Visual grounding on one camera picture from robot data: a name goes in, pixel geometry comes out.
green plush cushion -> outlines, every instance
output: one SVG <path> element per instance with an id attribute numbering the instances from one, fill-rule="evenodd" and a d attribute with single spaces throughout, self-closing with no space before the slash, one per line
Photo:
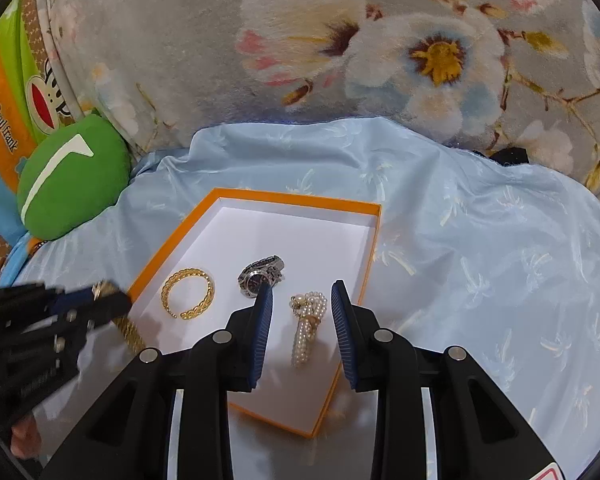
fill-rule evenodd
<path id="1" fill-rule="evenodd" d="M 20 218 L 33 236 L 55 240 L 115 204 L 129 171 L 126 145 L 115 128 L 88 115 L 31 154 L 18 185 Z"/>

silver screw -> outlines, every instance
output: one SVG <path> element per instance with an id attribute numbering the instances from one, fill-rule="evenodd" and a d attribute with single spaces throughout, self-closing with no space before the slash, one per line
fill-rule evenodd
<path id="1" fill-rule="evenodd" d="M 62 350 L 64 350 L 64 337 L 56 338 L 56 342 L 54 343 L 54 352 L 59 354 Z"/>
<path id="2" fill-rule="evenodd" d="M 394 338 L 394 335 L 389 330 L 381 328 L 374 332 L 374 338 L 381 343 L 388 343 Z"/>
<path id="3" fill-rule="evenodd" d="M 455 361 L 464 361 L 466 359 L 466 350 L 461 346 L 452 346 L 449 349 L 449 357 Z"/>
<path id="4" fill-rule="evenodd" d="M 145 348 L 139 357 L 143 363 L 153 363 L 158 358 L 158 351 L 155 348 Z"/>
<path id="5" fill-rule="evenodd" d="M 228 330 L 218 330 L 214 334 L 213 340 L 218 344 L 224 344 L 231 341 L 232 337 L 233 336 L 231 335 L 231 332 L 229 332 Z"/>

